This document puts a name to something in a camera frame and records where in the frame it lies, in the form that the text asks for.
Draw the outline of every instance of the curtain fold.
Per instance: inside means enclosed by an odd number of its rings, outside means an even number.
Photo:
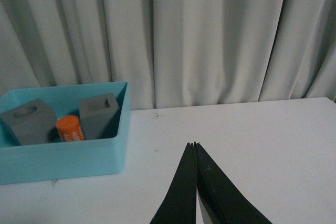
[[[0,95],[128,81],[132,109],[336,99],[336,0],[0,0]]]
[[[260,101],[305,97],[327,53],[322,38],[334,5],[331,0],[285,0]]]
[[[257,101],[283,0],[154,0],[158,108]]]

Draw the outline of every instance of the teal plastic tray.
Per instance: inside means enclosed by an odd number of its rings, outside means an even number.
[[[61,118],[78,114],[80,99],[107,93],[114,93],[121,108],[118,133],[113,138],[15,146],[0,122],[0,185],[122,172],[130,122],[127,82],[16,89],[0,98],[0,113],[41,99]]]

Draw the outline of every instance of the glue stick label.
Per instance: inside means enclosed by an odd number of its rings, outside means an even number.
[[[67,115],[56,122],[56,128],[63,142],[85,140],[79,119],[75,115]]]

